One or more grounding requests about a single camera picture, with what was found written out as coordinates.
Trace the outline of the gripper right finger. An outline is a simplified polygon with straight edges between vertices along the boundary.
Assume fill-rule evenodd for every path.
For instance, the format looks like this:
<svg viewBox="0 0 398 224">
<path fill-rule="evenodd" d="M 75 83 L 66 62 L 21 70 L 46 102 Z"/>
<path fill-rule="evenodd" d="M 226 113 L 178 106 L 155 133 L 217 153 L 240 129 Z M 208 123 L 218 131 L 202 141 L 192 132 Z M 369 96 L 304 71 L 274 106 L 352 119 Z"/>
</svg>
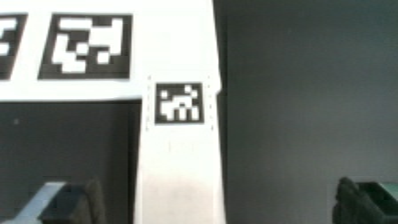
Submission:
<svg viewBox="0 0 398 224">
<path fill-rule="evenodd" d="M 339 179 L 332 224 L 398 224 L 398 182 Z"/>
</svg>

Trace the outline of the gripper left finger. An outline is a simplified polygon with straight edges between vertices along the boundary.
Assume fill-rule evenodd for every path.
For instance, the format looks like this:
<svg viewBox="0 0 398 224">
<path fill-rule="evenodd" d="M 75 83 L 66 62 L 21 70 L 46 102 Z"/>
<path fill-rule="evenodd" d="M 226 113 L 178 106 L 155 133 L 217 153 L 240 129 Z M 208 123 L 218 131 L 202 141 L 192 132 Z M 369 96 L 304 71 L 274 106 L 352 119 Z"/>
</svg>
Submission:
<svg viewBox="0 0 398 224">
<path fill-rule="evenodd" d="M 46 182 L 9 224 L 107 224 L 98 180 Z"/>
</svg>

